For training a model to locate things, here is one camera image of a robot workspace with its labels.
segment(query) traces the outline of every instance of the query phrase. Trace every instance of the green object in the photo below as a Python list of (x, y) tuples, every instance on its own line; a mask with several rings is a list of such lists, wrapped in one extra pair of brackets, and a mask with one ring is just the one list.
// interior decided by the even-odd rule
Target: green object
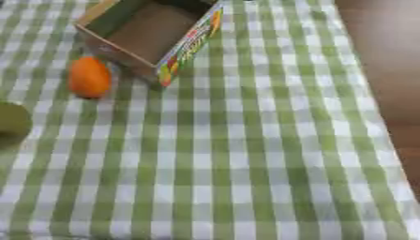
[(0, 155), (0, 239), (418, 238), (334, 1), (223, 1), (179, 81), (151, 91), (116, 70), (92, 101), (65, 66), (87, 54), (71, 23), (94, 2), (0, 10), (0, 90), (34, 122)]
[(18, 144), (32, 127), (31, 116), (23, 107), (0, 101), (0, 151)]

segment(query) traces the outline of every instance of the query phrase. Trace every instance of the green gingham tablecloth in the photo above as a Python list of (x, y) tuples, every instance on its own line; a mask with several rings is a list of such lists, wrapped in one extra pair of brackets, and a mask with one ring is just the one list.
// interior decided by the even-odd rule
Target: green gingham tablecloth
[(0, 9), (1, 97), (34, 121), (0, 155), (0, 239), (419, 239), (333, 0), (226, 1), (167, 90), (114, 67), (98, 101), (66, 71), (93, 3)]

